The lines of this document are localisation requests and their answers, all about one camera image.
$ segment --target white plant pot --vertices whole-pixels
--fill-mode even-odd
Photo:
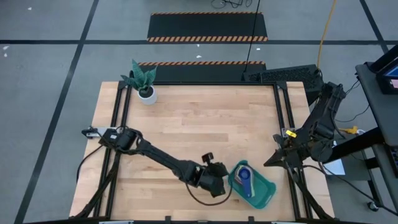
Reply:
[[[151,96],[149,96],[147,98],[142,97],[139,94],[139,92],[137,91],[138,97],[141,99],[142,103],[145,104],[145,105],[153,105],[156,102],[156,100],[157,100],[156,90],[155,90],[154,86],[151,85],[150,87],[154,90],[154,92],[152,93]]]

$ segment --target concrete floor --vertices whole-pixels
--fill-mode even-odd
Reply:
[[[99,0],[93,9],[88,33],[82,35],[93,2],[97,0],[0,0],[0,217],[14,223],[47,131],[55,128],[47,157],[33,192],[24,222],[67,218],[75,192],[75,172],[82,160],[86,139],[80,131],[92,120],[103,81],[119,80],[127,74],[132,58],[137,61],[245,60],[249,46],[244,44],[179,45],[82,45],[87,40],[145,40],[152,12],[215,11],[210,0]],[[255,11],[257,1],[246,8],[221,11]],[[394,0],[366,0],[384,40],[398,40]],[[320,40],[332,0],[263,0],[269,40]],[[7,40],[75,40],[35,44]],[[349,88],[355,81],[354,66],[373,61],[383,54],[359,0],[338,1],[326,40],[361,40],[355,45],[338,42],[323,47],[320,68],[325,81]],[[76,50],[83,47],[81,54]],[[267,68],[316,63],[318,45],[270,41],[253,45],[250,60],[265,60]],[[65,79],[72,77],[65,103],[55,108]],[[368,103],[361,88],[342,102],[337,119],[351,119]],[[369,130],[376,126],[371,110],[341,127],[357,125]],[[378,170],[374,175],[383,199],[391,201]],[[364,181],[354,182],[370,194]],[[328,179],[335,215],[342,220],[394,223],[397,218],[371,212],[368,201],[349,186]]]

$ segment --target wooden table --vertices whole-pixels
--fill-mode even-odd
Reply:
[[[94,127],[109,126],[117,82],[103,82],[93,118]],[[309,115],[302,83],[288,83],[294,121],[300,127]],[[178,159],[201,163],[201,156],[212,152],[215,161],[231,170],[242,159],[274,182],[277,191],[267,207],[256,210],[238,194],[224,204],[206,207],[194,201],[185,185],[167,168],[147,157],[123,155],[113,203],[114,220],[294,220],[287,173],[280,167],[264,167],[277,144],[272,135],[280,133],[272,86],[156,86],[157,103],[145,106],[133,90],[127,125],[143,132],[155,147]],[[280,93],[282,109],[283,95]],[[99,139],[88,140],[85,156],[98,147]],[[104,150],[89,158],[81,168],[70,215],[76,215],[98,187]],[[315,164],[311,159],[306,164]],[[330,195],[323,174],[306,169],[309,191],[325,211],[333,216]],[[192,192],[204,202],[218,202],[207,191]],[[297,189],[302,217],[305,212]],[[103,200],[101,214],[105,212]]]

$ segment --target green bowl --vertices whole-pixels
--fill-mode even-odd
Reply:
[[[239,165],[248,166],[253,171],[253,187],[254,187],[254,197],[247,198],[245,197],[243,186],[235,180],[235,171],[239,167]],[[243,160],[240,161],[234,169],[232,169],[231,173],[229,173],[228,177],[229,185],[232,184],[232,188],[249,204],[251,204],[256,209],[265,208],[268,202],[271,200],[272,196],[274,196],[276,191],[276,184],[269,182],[265,179],[260,173],[258,173],[253,167],[249,166],[248,162]]]

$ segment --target black floor mat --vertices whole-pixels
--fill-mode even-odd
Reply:
[[[156,83],[165,82],[240,82],[246,62],[142,62],[143,71],[157,67]],[[249,61],[247,71],[265,70],[262,61]]]
[[[149,42],[247,43],[266,41],[261,12],[159,12],[150,17]]]

